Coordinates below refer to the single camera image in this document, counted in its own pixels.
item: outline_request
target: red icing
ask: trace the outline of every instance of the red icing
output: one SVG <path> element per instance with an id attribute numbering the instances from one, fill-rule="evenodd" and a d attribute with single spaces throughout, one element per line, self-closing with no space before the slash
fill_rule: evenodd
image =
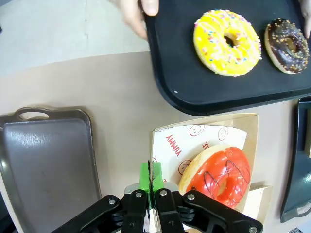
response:
<path id="1" fill-rule="evenodd" d="M 194 175 L 187 192 L 196 189 L 210 198 L 235 208 L 250 183 L 248 160 L 239 148 L 229 147 L 213 154 Z"/>

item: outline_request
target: donut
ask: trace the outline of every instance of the donut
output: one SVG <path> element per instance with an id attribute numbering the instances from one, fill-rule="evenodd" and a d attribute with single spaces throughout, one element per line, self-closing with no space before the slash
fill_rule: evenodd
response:
<path id="1" fill-rule="evenodd" d="M 307 40 L 294 23 L 275 19 L 268 24 L 264 43 L 273 64 L 286 74 L 297 74 L 307 68 Z"/>
<path id="2" fill-rule="evenodd" d="M 180 194 L 197 190 L 235 208 L 250 183 L 248 160 L 237 147 L 216 145 L 205 149 L 185 169 L 179 182 Z"/>
<path id="3" fill-rule="evenodd" d="M 244 75 L 261 59 L 251 23 L 229 10 L 204 13 L 195 23 L 193 42 L 200 60 L 216 74 Z"/>

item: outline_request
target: chocolate frosted donut with sprinkles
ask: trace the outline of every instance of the chocolate frosted donut with sprinkles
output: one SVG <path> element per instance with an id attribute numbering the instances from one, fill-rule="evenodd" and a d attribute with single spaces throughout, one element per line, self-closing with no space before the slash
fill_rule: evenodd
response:
<path id="1" fill-rule="evenodd" d="M 211 10 L 196 21 L 193 42 L 201 61 L 214 73 L 239 76 L 261 59 L 260 39 L 251 23 L 229 10 Z"/>
<path id="2" fill-rule="evenodd" d="M 297 74 L 307 68 L 308 43 L 294 23 L 275 19 L 268 24 L 264 39 L 267 52 L 279 70 L 286 74 Z"/>

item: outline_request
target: smiley face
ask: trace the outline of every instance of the smiley face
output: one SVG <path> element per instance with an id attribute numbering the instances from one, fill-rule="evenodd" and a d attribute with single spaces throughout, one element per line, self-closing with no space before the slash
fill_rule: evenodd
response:
<path id="1" fill-rule="evenodd" d="M 204 125 L 193 125 L 189 130 L 189 134 L 190 136 L 195 137 L 199 135 L 200 133 L 202 133 L 203 130 L 204 130 Z"/>
<path id="2" fill-rule="evenodd" d="M 225 138 L 228 136 L 228 127 L 221 127 L 218 131 L 218 138 L 220 141 L 225 140 Z"/>
<path id="3" fill-rule="evenodd" d="M 180 175 L 184 174 L 185 169 L 188 167 L 188 165 L 191 163 L 191 160 L 187 159 L 183 162 L 178 167 L 178 172 Z"/>

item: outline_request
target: yellow icing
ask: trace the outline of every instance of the yellow icing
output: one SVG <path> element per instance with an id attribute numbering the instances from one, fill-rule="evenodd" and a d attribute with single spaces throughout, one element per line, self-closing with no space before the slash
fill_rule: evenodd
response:
<path id="1" fill-rule="evenodd" d="M 224 36 L 234 42 L 227 44 Z M 252 25 L 229 10 L 212 10 L 196 21 L 193 41 L 201 61 L 221 75 L 248 73 L 261 59 L 260 39 Z"/>

